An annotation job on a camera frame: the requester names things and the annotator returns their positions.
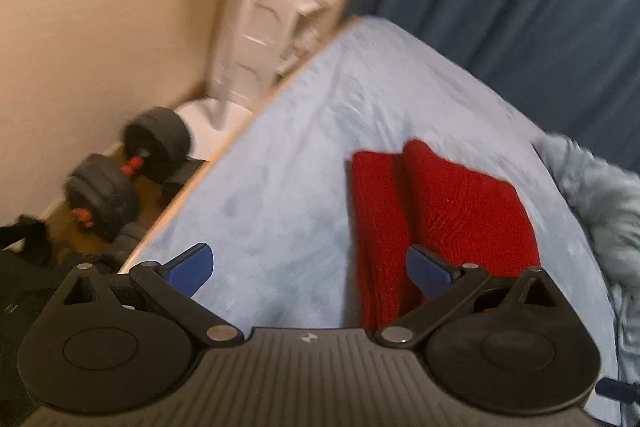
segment dark blue curtain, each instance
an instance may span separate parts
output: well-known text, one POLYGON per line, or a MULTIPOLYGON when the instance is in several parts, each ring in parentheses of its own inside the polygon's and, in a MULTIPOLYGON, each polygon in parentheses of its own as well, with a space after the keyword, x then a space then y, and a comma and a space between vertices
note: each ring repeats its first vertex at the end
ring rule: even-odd
POLYGON ((547 131, 640 170, 640 0, 351 0, 473 73, 547 131))

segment red towel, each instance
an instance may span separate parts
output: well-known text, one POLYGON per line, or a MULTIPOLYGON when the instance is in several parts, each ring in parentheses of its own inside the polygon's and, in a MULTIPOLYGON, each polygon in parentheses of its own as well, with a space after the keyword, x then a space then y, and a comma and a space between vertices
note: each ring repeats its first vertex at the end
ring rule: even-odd
POLYGON ((402 155, 358 152, 351 166, 362 324, 375 330, 420 303, 406 250, 419 243, 451 264, 476 263, 515 276, 540 264, 516 190, 440 158, 420 142, 402 155))

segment white round base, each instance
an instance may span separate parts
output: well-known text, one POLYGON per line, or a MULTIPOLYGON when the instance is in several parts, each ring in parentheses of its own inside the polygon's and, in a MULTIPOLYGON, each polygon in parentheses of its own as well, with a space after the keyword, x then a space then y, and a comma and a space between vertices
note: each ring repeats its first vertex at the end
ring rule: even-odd
POLYGON ((222 130, 213 129, 210 116, 216 110, 218 100, 201 98, 182 104, 175 110, 191 133, 189 156, 209 160, 228 141, 229 137, 247 121, 252 112, 237 103, 227 102, 225 124, 222 130))

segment beige wall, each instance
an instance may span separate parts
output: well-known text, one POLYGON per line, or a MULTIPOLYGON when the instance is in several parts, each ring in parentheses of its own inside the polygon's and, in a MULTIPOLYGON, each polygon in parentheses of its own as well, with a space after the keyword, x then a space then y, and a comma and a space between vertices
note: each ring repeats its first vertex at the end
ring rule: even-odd
POLYGON ((219 0, 0 0, 0 223, 202 79, 219 0))

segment mattress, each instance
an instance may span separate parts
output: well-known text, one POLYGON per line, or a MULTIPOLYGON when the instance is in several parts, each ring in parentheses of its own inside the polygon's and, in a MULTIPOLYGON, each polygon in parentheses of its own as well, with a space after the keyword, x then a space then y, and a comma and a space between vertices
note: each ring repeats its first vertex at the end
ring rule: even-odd
MULTIPOLYGON (((614 314, 588 240, 531 141, 542 131, 471 74, 399 27, 365 18, 284 81, 251 124, 188 185, 127 261, 210 245, 197 302, 253 326, 358 325, 349 161, 417 137, 516 187, 542 265, 588 328, 602 375, 618 374, 614 314)), ((620 423, 618 404, 587 411, 620 423)))

